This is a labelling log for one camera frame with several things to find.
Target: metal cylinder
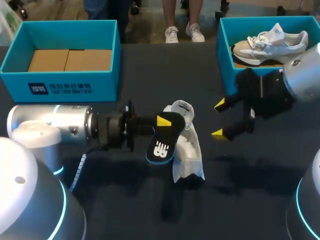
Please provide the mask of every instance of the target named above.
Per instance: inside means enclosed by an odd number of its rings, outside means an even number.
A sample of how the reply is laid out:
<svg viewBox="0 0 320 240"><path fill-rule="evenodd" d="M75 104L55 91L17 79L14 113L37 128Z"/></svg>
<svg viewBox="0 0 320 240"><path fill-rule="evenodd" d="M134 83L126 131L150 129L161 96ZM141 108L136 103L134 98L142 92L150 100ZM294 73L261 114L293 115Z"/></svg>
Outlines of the metal cylinder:
<svg viewBox="0 0 320 240"><path fill-rule="evenodd" d="M298 102L320 98L320 43L283 66L284 83Z"/></svg>
<svg viewBox="0 0 320 240"><path fill-rule="evenodd" d="M87 144L91 137L92 108L72 105L17 105L7 118L7 133L25 121L43 122L60 130L62 143Z"/></svg>
<svg viewBox="0 0 320 240"><path fill-rule="evenodd" d="M85 213L22 144L0 137L0 239L84 240Z"/></svg>
<svg viewBox="0 0 320 240"><path fill-rule="evenodd" d="M291 240L320 239L320 151L298 184L286 211Z"/></svg>
<svg viewBox="0 0 320 240"><path fill-rule="evenodd" d="M64 166L59 149L62 139L57 127L44 122L24 121L12 132L11 139L27 147L37 160L63 180Z"/></svg>

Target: black insole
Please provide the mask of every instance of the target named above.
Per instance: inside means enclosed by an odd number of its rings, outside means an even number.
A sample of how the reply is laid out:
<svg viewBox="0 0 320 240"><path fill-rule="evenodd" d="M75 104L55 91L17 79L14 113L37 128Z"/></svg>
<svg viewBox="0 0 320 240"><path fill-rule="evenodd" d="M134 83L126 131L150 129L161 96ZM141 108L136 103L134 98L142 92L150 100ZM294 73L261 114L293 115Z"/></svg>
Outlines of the black insole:
<svg viewBox="0 0 320 240"><path fill-rule="evenodd" d="M176 112L160 112L155 122L146 158L154 164L165 164L174 157L176 143L186 123L184 117Z"/></svg>

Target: box logo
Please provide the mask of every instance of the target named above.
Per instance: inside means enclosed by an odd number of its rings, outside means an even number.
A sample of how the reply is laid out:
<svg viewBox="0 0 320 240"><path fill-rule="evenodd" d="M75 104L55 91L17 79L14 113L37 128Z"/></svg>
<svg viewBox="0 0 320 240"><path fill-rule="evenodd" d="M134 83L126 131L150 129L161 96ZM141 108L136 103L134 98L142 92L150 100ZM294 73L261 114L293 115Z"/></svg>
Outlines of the box logo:
<svg viewBox="0 0 320 240"><path fill-rule="evenodd" d="M31 90L31 93L33 95L48 95L48 90L46 88L46 85L41 82L36 83L28 83L28 86Z"/></svg>

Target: white sneaker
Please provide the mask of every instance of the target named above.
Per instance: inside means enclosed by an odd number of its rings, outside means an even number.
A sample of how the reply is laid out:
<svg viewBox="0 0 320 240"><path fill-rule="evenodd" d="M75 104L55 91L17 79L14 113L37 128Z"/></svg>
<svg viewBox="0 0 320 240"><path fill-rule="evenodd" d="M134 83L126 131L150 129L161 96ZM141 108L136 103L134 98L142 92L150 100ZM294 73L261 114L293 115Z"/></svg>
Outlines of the white sneaker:
<svg viewBox="0 0 320 240"><path fill-rule="evenodd" d="M308 33L288 34L277 23L270 31L236 43L233 56L247 65L258 66L266 60L285 64L304 52L308 47Z"/></svg>
<svg viewBox="0 0 320 240"><path fill-rule="evenodd" d="M200 27L197 23L188 25L185 28L185 33L189 35L194 43L203 43L205 42L205 36L201 33Z"/></svg>
<svg viewBox="0 0 320 240"><path fill-rule="evenodd" d="M180 178L186 178L191 174L205 180L198 135L192 123L193 107L185 101L178 100L172 106L168 105L163 111L180 113L184 116L186 122L186 127L175 145L172 164L173 181L176 183Z"/></svg>
<svg viewBox="0 0 320 240"><path fill-rule="evenodd" d="M170 26L165 30L165 43L167 44L177 44L178 41L178 28L175 26Z"/></svg>

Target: black table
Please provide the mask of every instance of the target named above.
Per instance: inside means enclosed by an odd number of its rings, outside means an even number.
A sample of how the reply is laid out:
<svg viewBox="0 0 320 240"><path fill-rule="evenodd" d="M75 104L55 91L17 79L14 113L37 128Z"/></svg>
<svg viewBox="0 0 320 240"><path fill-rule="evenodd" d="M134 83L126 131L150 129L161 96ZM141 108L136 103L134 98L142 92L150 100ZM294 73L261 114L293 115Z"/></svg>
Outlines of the black table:
<svg viewBox="0 0 320 240"><path fill-rule="evenodd" d="M7 49L0 50L3 58ZM89 240L287 239L286 207L320 148L317 103L296 105L258 120L253 134L218 142L211 133L232 117L213 108L224 95L215 44L124 46L121 80L119 102L91 104L94 109L116 111L131 97L140 115L175 100L191 103L206 181L199 190L174 185L170 165L146 161L149 138L138 137L133 153L93 153L74 191L86 212ZM14 103L0 84L0 133L7 136ZM63 148L71 178L84 151Z"/></svg>

